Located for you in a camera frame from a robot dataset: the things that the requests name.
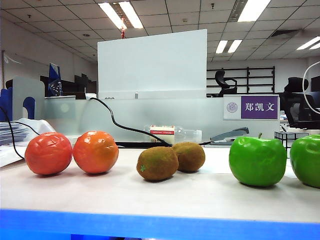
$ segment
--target ceiling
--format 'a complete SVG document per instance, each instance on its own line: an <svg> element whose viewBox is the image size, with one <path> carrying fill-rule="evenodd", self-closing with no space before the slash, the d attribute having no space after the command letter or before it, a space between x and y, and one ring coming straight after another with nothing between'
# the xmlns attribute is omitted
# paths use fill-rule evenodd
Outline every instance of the ceiling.
<svg viewBox="0 0 320 240"><path fill-rule="evenodd" d="M128 28L125 37L207 29L208 62L320 56L320 48L296 50L320 35L320 0L271 0L257 21L227 22L235 1L132 0L143 28ZM16 25L97 62L97 42L121 38L120 30L98 5L104 2L121 0L2 0L1 14ZM294 36L271 37L277 30L300 31ZM220 40L243 41L234 53L217 54Z"/></svg>

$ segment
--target fluorescent light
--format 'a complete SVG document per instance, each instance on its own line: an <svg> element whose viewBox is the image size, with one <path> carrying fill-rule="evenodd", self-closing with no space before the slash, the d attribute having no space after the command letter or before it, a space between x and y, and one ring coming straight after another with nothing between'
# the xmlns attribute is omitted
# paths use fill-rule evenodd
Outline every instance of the fluorescent light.
<svg viewBox="0 0 320 240"><path fill-rule="evenodd" d="M310 41L306 42L302 46L298 47L297 50L306 49L307 47L311 46L312 44L318 42L320 40L320 36L316 36L314 39L311 39Z"/></svg>
<svg viewBox="0 0 320 240"><path fill-rule="evenodd" d="M141 23L139 17L137 16L134 8L130 4L130 2L121 1L121 2L119 2L119 4L120 4L120 7L122 8L122 10L124 11L125 15L130 20L132 26L135 29L142 29L144 26L142 26L142 23Z"/></svg>
<svg viewBox="0 0 320 240"><path fill-rule="evenodd" d="M310 49L318 49L318 48L320 48L320 43L318 43L318 44L316 44L316 45L314 45L314 46L310 47Z"/></svg>
<svg viewBox="0 0 320 240"><path fill-rule="evenodd" d="M104 3L98 3L98 4L118 29L122 29L122 26L124 29L127 28L126 25L122 22L121 18L116 13L116 11L110 6L109 3L104 2Z"/></svg>
<svg viewBox="0 0 320 240"><path fill-rule="evenodd" d="M239 47L241 42L242 42L242 40L234 40L228 50L228 53L234 53L237 50L237 48Z"/></svg>
<svg viewBox="0 0 320 240"><path fill-rule="evenodd" d="M256 21L269 2L270 0L248 0L242 10L238 22Z"/></svg>
<svg viewBox="0 0 320 240"><path fill-rule="evenodd" d="M218 47L216 48L215 53L221 54L224 51L225 46L227 45L227 42L228 42L227 40L221 40L218 44Z"/></svg>

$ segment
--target logo emblem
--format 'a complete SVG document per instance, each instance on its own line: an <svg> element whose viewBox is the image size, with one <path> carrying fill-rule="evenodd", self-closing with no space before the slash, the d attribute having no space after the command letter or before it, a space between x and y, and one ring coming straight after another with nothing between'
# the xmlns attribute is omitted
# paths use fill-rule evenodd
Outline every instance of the logo emblem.
<svg viewBox="0 0 320 240"><path fill-rule="evenodd" d="M229 113L235 113L238 110L238 105L235 102L229 102L226 106L226 110Z"/></svg>

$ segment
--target blue table edge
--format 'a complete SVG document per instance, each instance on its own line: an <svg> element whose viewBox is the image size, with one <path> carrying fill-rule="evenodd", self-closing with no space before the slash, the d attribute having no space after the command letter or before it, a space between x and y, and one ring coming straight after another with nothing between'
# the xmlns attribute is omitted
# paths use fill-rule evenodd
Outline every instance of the blue table edge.
<svg viewBox="0 0 320 240"><path fill-rule="evenodd" d="M320 223L0 208L0 229L169 240L319 240Z"/></svg>

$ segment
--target stapler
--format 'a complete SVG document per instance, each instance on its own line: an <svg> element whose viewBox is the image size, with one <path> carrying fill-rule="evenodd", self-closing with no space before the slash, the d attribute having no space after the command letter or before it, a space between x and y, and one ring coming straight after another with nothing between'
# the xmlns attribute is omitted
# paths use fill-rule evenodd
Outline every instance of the stapler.
<svg viewBox="0 0 320 240"><path fill-rule="evenodd" d="M249 129L247 127L241 127L232 131L224 132L217 136L210 137L210 145L229 146L232 145L232 143L238 136L246 135L248 133Z"/></svg>

